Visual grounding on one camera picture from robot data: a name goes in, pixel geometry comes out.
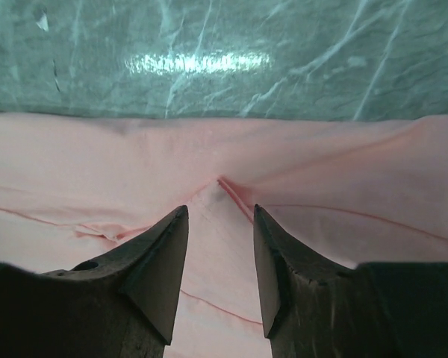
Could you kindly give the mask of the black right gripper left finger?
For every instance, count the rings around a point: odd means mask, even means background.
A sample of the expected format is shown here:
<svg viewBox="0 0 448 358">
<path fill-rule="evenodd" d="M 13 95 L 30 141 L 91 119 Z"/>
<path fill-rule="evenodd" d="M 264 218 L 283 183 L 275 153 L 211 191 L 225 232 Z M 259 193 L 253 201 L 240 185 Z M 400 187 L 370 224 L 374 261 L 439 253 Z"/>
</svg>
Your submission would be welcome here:
<svg viewBox="0 0 448 358">
<path fill-rule="evenodd" d="M 188 233 L 182 205 L 105 254 L 43 274 L 63 320 L 57 356 L 162 357 L 172 341 Z"/>
</svg>

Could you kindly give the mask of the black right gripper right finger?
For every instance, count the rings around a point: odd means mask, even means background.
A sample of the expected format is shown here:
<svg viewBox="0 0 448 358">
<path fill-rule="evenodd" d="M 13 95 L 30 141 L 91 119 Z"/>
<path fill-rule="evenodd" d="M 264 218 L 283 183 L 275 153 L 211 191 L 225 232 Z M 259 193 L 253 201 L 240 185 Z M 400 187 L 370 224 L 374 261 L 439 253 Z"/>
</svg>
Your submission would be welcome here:
<svg viewBox="0 0 448 358">
<path fill-rule="evenodd" d="M 388 356 L 388 327 L 367 275 L 303 244 L 259 205 L 253 239 L 273 357 Z"/>
</svg>

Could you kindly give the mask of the salmon pink t shirt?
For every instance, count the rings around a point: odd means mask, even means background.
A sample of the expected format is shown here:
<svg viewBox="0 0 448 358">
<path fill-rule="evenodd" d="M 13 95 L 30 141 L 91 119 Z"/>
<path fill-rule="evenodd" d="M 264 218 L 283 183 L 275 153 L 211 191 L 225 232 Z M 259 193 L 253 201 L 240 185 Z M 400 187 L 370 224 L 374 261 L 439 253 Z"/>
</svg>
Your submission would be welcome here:
<svg viewBox="0 0 448 358">
<path fill-rule="evenodd" d="M 0 113 L 0 261 L 70 269 L 187 205 L 166 357 L 269 357 L 252 211 L 325 257 L 448 261 L 448 116 L 85 121 Z"/>
</svg>

